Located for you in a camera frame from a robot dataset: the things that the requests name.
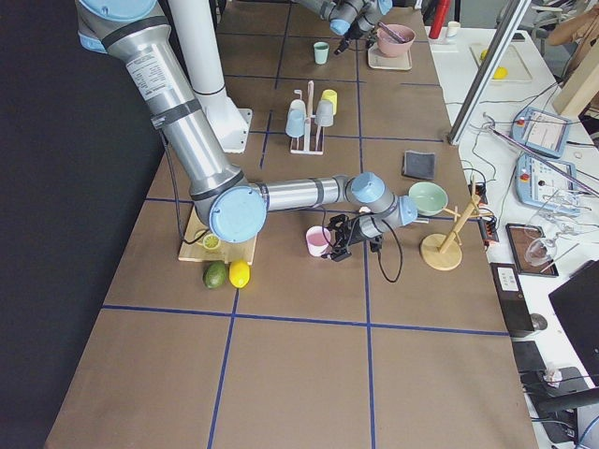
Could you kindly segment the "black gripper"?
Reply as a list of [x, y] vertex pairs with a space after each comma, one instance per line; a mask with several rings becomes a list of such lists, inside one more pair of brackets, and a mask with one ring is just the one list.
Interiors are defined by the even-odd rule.
[[383, 246], [382, 233], [379, 232], [373, 237], [368, 237], [364, 234], [361, 229], [360, 219], [367, 217], [371, 221], [375, 217], [375, 214], [369, 212], [359, 214], [355, 218], [350, 218], [346, 214], [338, 214], [330, 218], [327, 224], [327, 229], [334, 233], [334, 250], [322, 254], [323, 259], [332, 260], [334, 262], [341, 262], [344, 259], [351, 256], [349, 247], [351, 245], [368, 241], [372, 252], [379, 252]]
[[[374, 24], [369, 18], [366, 16], [358, 17], [352, 22], [348, 31], [344, 34], [344, 38], [340, 41], [337, 49], [334, 51], [334, 54], [342, 54], [349, 47], [350, 41], [362, 38], [364, 35], [369, 34], [373, 28]], [[367, 46], [371, 47], [374, 43], [375, 36], [369, 36], [367, 39]]]

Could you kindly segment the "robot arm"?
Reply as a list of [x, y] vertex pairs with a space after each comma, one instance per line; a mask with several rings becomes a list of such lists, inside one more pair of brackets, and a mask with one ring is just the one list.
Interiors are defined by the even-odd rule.
[[296, 4], [328, 22], [330, 30], [342, 38], [335, 55], [346, 51], [352, 41], [368, 35], [393, 8], [391, 0], [299, 0]]
[[226, 93], [210, 5], [173, 1], [79, 1], [81, 45], [120, 59], [191, 182], [199, 220], [219, 239], [253, 238], [273, 210], [350, 202], [368, 208], [344, 240], [354, 244], [409, 225], [417, 216], [371, 172], [274, 183], [250, 183], [228, 152], [243, 149], [250, 113]]

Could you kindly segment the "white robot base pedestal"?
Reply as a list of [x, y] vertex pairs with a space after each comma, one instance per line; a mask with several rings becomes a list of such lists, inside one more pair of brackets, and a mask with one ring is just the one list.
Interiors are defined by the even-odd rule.
[[168, 4], [192, 89], [214, 134], [225, 152], [244, 152], [253, 112], [238, 108], [227, 94], [209, 3]]

